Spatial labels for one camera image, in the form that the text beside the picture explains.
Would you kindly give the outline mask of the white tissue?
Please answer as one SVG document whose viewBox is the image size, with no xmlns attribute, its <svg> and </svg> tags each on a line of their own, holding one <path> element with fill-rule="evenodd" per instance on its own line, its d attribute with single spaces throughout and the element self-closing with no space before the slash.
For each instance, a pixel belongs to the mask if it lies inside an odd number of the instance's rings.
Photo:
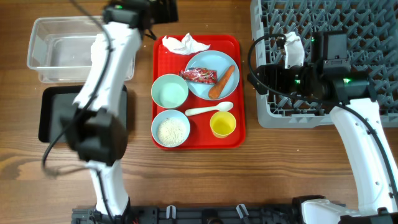
<svg viewBox="0 0 398 224">
<path fill-rule="evenodd" d="M 102 62 L 106 54 L 106 41 L 103 34 L 97 34 L 95 41 L 91 45 L 91 62 Z"/>
<path fill-rule="evenodd" d="M 174 37 L 165 36 L 162 39 L 163 46 L 174 54 L 178 55 L 190 55 L 202 51 L 206 51 L 210 48 L 210 45 L 197 42 L 190 33 L 187 33 L 182 40 L 177 40 Z"/>
</svg>

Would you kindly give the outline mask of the red snack wrapper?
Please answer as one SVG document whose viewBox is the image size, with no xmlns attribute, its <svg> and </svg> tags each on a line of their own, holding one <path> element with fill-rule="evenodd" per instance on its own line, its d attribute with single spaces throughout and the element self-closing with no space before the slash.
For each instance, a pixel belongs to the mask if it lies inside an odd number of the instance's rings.
<svg viewBox="0 0 398 224">
<path fill-rule="evenodd" d="M 186 81 L 204 83 L 204 84 L 216 84 L 217 83 L 217 72 L 216 70 L 210 70 L 207 68 L 188 68 L 182 70 L 178 74 Z"/>
</svg>

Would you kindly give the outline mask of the mint green bowl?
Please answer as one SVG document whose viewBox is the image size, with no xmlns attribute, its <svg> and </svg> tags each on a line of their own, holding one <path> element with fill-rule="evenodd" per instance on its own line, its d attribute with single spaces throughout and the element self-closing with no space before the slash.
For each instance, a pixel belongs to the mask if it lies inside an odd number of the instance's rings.
<svg viewBox="0 0 398 224">
<path fill-rule="evenodd" d="M 165 74 L 152 84 L 153 102 L 165 109 L 175 109 L 183 105 L 188 98 L 189 89 L 186 81 L 176 74 Z"/>
</svg>

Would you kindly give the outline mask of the orange carrot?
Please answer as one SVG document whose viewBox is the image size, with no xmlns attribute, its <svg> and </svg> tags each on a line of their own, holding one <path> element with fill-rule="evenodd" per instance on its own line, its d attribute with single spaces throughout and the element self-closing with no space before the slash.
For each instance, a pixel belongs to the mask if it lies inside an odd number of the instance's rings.
<svg viewBox="0 0 398 224">
<path fill-rule="evenodd" d="M 227 84 L 229 78 L 233 74 L 235 70 L 235 66 L 231 65 L 227 71 L 224 73 L 224 75 L 221 77 L 221 79 L 209 90 L 208 92 L 208 97 L 211 100 L 216 100 L 220 97 L 221 92 L 223 91 L 225 85 Z"/>
</svg>

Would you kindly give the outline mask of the light blue bowl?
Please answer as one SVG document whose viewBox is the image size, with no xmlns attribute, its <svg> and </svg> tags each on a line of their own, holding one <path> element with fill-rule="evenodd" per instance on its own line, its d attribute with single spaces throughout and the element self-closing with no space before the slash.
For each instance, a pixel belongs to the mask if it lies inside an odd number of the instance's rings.
<svg viewBox="0 0 398 224">
<path fill-rule="evenodd" d="M 187 133 L 186 133 L 185 140 L 184 140 L 184 142 L 185 142 L 188 139 L 188 136 L 190 134 L 190 122 L 189 122 L 188 118 L 182 112 L 177 111 L 177 110 L 165 110 L 165 111 L 159 113 L 154 118 L 154 120 L 152 122 L 152 126 L 151 126 L 151 133 L 152 133 L 152 137 L 154 138 L 155 142 L 160 144 L 163 147 L 167 147 L 167 146 L 161 144 L 157 137 L 157 128 L 158 128 L 159 124 L 167 118 L 177 118 L 184 123 L 184 125 L 187 129 Z"/>
</svg>

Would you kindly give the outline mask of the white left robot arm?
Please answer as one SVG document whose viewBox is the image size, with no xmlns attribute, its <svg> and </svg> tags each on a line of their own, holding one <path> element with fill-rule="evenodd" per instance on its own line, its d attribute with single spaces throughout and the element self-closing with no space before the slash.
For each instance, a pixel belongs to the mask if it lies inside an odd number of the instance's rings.
<svg viewBox="0 0 398 224">
<path fill-rule="evenodd" d="M 152 1 L 111 1 L 91 46 L 91 69 L 72 107 L 60 117 L 62 135 L 91 171 L 97 215 L 112 222 L 130 206 L 120 160 L 128 134 L 119 115 L 122 88 L 144 36 L 153 37 Z"/>
</svg>

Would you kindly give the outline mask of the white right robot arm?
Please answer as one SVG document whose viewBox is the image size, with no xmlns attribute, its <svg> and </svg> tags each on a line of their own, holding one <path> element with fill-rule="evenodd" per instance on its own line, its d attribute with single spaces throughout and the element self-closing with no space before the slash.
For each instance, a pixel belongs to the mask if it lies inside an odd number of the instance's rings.
<svg viewBox="0 0 398 224">
<path fill-rule="evenodd" d="M 293 100 L 331 107 L 330 118 L 343 141 L 358 193 L 358 209 L 350 210 L 321 196 L 294 200 L 297 223 L 396 223 L 397 165 L 381 123 L 376 91 L 365 71 L 352 71 L 347 35 L 316 32 L 311 61 L 305 62 L 300 37 L 274 34 L 285 63 L 250 68 L 248 80 L 265 91 Z"/>
</svg>

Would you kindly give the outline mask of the grey dishwasher rack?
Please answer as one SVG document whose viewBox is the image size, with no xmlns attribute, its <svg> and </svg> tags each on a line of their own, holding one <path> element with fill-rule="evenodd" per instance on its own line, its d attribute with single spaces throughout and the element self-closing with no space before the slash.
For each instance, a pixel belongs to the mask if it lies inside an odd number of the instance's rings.
<svg viewBox="0 0 398 224">
<path fill-rule="evenodd" d="M 343 30 L 352 70 L 365 70 L 375 84 L 382 126 L 397 128 L 397 1 L 265 1 L 250 4 L 254 40 L 264 34 L 295 32 L 310 63 L 313 32 Z M 256 64 L 285 64 L 274 40 L 256 45 Z M 263 128 L 314 128 L 332 124 L 324 106 L 256 93 Z"/>
</svg>

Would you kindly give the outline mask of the light blue plate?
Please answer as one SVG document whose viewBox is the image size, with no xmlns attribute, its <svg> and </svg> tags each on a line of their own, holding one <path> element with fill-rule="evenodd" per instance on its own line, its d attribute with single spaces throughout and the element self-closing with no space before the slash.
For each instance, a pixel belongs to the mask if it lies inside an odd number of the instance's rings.
<svg viewBox="0 0 398 224">
<path fill-rule="evenodd" d="M 232 65 L 234 65 L 234 71 L 223 88 L 220 97 L 217 98 L 217 100 L 221 100 L 231 95 L 238 87 L 240 81 L 239 68 L 236 62 L 229 55 L 216 50 L 200 52 L 189 60 L 185 68 L 207 68 L 209 70 L 216 70 L 217 80 L 220 81 L 227 69 L 229 69 L 229 67 Z M 208 97 L 208 92 L 213 85 L 190 81 L 187 82 L 187 85 L 189 90 L 195 96 L 204 100 L 210 100 Z"/>
</svg>

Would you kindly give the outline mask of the white plastic spoon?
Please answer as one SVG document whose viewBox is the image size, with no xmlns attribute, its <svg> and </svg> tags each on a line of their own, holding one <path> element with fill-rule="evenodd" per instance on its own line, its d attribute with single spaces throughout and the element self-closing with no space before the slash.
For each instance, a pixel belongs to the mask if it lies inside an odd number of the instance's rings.
<svg viewBox="0 0 398 224">
<path fill-rule="evenodd" d="M 207 113 L 210 111 L 229 111 L 233 108 L 234 104 L 230 101 L 224 101 L 218 103 L 216 106 L 202 107 L 202 108 L 192 108 L 185 111 L 186 116 L 194 116 L 202 113 Z"/>
</svg>

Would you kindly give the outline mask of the yellow cup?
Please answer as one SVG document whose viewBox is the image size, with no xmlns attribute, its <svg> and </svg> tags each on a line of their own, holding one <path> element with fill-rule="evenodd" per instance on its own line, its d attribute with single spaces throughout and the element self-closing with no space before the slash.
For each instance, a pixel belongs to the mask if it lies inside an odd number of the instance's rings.
<svg viewBox="0 0 398 224">
<path fill-rule="evenodd" d="M 210 119 L 210 128 L 216 138 L 226 138 L 236 129 L 236 118 L 228 111 L 218 111 Z"/>
</svg>

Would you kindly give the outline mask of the red serving tray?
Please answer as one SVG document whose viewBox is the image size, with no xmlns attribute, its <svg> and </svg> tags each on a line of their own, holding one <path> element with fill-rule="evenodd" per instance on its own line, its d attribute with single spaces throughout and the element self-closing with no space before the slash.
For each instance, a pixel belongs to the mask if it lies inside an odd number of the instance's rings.
<svg viewBox="0 0 398 224">
<path fill-rule="evenodd" d="M 231 35 L 194 35 L 197 42 L 210 45 L 208 50 L 216 50 L 229 55 L 237 64 L 240 72 L 240 81 L 235 91 L 221 100 L 204 100 L 195 96 L 191 91 L 188 94 L 186 102 L 179 108 L 180 112 L 190 108 L 200 108 L 214 106 L 222 101 L 230 101 L 234 104 L 229 111 L 236 118 L 236 129 L 226 138 L 216 138 L 210 128 L 210 119 L 215 113 L 207 113 L 189 116 L 190 134 L 188 139 L 180 146 L 172 147 L 176 150 L 202 150 L 202 149 L 229 149 L 240 146 L 246 138 L 246 120 L 244 110 L 243 95 L 243 76 L 241 74 L 241 50 L 239 42 Z M 185 69 L 189 60 L 196 54 L 178 55 L 169 52 L 162 44 L 162 39 L 156 40 L 154 44 L 153 59 L 153 79 L 156 80 L 162 75 L 168 73 L 178 73 Z"/>
</svg>

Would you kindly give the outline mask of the clear plastic bin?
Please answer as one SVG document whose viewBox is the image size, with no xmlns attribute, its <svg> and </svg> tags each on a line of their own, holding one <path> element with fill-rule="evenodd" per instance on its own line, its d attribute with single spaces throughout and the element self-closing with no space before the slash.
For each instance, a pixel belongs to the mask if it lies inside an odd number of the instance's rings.
<svg viewBox="0 0 398 224">
<path fill-rule="evenodd" d="M 103 31 L 93 20 L 80 17 L 42 17 L 34 22 L 27 66 L 39 74 L 42 83 L 85 82 L 94 67 L 96 77 L 104 61 L 91 62 L 91 45 Z"/>
</svg>

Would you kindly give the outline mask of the black tray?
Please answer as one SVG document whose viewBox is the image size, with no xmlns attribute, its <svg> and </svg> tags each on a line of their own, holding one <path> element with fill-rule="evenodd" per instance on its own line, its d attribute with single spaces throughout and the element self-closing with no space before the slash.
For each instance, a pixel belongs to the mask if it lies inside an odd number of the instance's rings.
<svg viewBox="0 0 398 224">
<path fill-rule="evenodd" d="M 40 111 L 40 123 L 38 139 L 44 143 L 50 143 L 63 129 L 60 115 L 64 109 L 69 108 L 75 97 L 79 94 L 83 85 L 53 86 L 44 90 Z M 128 136 L 128 92 L 124 85 L 119 102 L 118 119 L 126 129 Z"/>
</svg>

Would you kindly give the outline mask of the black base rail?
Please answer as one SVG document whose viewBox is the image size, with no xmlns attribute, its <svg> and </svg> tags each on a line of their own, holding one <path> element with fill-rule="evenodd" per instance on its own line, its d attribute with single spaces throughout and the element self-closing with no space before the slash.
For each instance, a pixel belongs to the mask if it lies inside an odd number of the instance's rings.
<svg viewBox="0 0 398 224">
<path fill-rule="evenodd" d="M 248 207 L 129 207 L 124 214 L 109 219 L 95 208 L 72 210 L 72 224 L 138 223 L 138 224 L 207 224 L 207 223 L 299 223 L 297 210 L 290 205 Z"/>
</svg>

